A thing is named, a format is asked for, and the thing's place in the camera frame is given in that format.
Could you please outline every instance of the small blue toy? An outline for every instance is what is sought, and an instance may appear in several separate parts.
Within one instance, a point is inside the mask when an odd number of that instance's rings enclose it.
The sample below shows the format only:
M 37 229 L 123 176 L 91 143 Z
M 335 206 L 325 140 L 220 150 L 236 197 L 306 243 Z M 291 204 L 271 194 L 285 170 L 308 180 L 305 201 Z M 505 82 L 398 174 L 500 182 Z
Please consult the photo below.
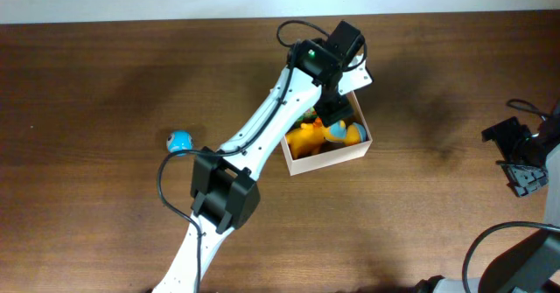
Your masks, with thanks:
M 178 150 L 192 150 L 193 138 L 186 131 L 183 130 L 173 131 L 167 137 L 167 149 L 171 153 Z

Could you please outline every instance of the orange toy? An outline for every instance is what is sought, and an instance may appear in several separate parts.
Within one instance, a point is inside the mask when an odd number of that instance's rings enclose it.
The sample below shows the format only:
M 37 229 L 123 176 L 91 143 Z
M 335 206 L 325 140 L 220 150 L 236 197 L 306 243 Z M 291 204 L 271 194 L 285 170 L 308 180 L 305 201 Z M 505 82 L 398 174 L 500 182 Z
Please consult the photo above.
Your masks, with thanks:
M 290 145 L 291 157 L 298 159 L 305 154 L 318 154 L 321 144 L 325 143 L 323 122 L 319 118 L 314 123 L 302 123 L 299 129 L 290 131 L 286 135 L 286 142 Z

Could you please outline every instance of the white box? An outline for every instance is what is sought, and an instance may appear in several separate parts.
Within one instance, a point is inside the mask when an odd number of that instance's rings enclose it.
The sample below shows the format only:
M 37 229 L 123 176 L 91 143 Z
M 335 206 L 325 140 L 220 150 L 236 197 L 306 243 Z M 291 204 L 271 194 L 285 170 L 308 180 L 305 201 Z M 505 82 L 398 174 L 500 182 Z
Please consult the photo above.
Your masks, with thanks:
M 357 123 L 361 124 L 366 129 L 367 140 L 363 143 L 358 143 L 348 147 L 319 153 L 318 155 L 302 157 L 294 160 L 291 157 L 290 147 L 288 146 L 286 137 L 283 137 L 280 141 L 280 144 L 282 144 L 283 154 L 286 157 L 286 163 L 288 164 L 288 170 L 290 171 L 291 176 L 306 171 L 317 170 L 321 167 L 345 162 L 366 155 L 366 152 L 368 151 L 369 146 L 372 142 L 368 125 L 366 124 L 364 115 L 361 113 L 360 104 L 358 104 L 358 100 L 356 99 L 356 95 L 354 94 L 354 92 L 350 92 L 346 96 L 348 97 L 348 100 L 353 107 L 354 119 Z

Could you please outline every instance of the plush toy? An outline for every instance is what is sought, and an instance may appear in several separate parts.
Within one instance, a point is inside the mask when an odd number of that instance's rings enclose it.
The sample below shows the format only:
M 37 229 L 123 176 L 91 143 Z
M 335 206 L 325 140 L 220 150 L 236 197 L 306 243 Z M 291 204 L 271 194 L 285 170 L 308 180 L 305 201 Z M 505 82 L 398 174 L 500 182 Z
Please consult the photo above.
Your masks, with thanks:
M 167 149 L 170 152 L 177 150 L 191 150 L 193 148 L 193 138 L 191 135 L 183 130 L 173 131 L 167 137 Z
M 366 129 L 359 123 L 353 123 L 347 129 L 343 121 L 338 121 L 326 128 L 321 119 L 317 118 L 315 122 L 302 123 L 300 128 L 289 132 L 286 142 L 290 146 L 293 159 L 298 159 L 303 155 L 318 154 L 321 145 L 326 141 L 350 146 L 366 141 L 367 137 Z

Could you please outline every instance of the wooden table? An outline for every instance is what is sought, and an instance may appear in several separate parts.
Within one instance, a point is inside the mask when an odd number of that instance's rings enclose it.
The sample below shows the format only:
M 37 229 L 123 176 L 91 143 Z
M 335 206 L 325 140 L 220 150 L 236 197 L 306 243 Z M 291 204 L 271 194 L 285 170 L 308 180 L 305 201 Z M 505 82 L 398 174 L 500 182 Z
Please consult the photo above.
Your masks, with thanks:
M 332 30 L 342 17 L 310 18 Z M 374 143 L 364 158 L 290 177 L 278 146 L 261 204 L 220 249 L 208 292 L 377 292 L 459 278 L 473 239 L 541 220 L 546 189 L 517 198 L 480 131 L 523 98 L 560 95 L 560 11 L 344 17 L 369 43 L 375 83 L 358 93 Z M 282 19 L 0 26 L 0 290 L 142 292 L 169 268 L 187 224 L 155 177 L 165 138 L 218 147 L 276 82 Z M 286 40 L 316 36 L 293 27 Z M 164 175 L 187 209 L 192 159 Z M 492 235 L 480 276 L 529 235 Z

